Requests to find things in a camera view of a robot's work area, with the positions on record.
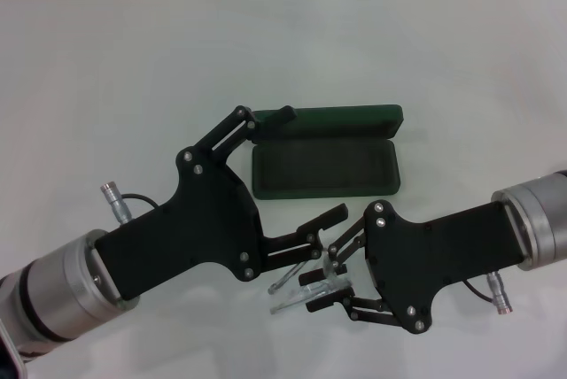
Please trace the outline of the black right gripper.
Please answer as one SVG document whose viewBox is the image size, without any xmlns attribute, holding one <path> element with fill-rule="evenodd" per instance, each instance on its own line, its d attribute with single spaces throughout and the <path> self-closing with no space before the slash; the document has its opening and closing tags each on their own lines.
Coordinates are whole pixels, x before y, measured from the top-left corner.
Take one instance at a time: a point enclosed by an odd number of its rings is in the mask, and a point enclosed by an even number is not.
<svg viewBox="0 0 567 379">
<path fill-rule="evenodd" d="M 306 303 L 310 313 L 340 304 L 351 321 L 400 324 L 412 334 L 432 324 L 431 305 L 444 287 L 518 265 L 522 251 L 501 203 L 414 223 L 383 200 L 366 208 L 332 242 L 322 266 L 301 274 L 300 285 L 346 272 L 345 262 L 365 246 L 365 258 L 381 298 L 358 298 L 352 287 Z"/>
</svg>

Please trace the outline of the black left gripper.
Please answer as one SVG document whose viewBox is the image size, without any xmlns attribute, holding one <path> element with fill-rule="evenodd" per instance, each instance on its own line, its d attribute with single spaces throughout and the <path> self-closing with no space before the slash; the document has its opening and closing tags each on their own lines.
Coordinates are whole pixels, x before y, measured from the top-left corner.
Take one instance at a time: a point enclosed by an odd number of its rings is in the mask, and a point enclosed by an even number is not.
<svg viewBox="0 0 567 379">
<path fill-rule="evenodd" d="M 238 105 L 193 147 L 176 158 L 179 182 L 163 205 L 97 240 L 95 247 L 120 296 L 136 298 L 202 263 L 226 267 L 250 281 L 262 270 L 264 237 L 256 204 L 225 163 L 245 141 L 271 136 L 295 119 L 286 105 L 259 118 Z M 319 232 L 348 218 L 338 205 L 294 232 L 263 238 L 263 270 L 272 271 L 322 256 Z"/>
</svg>

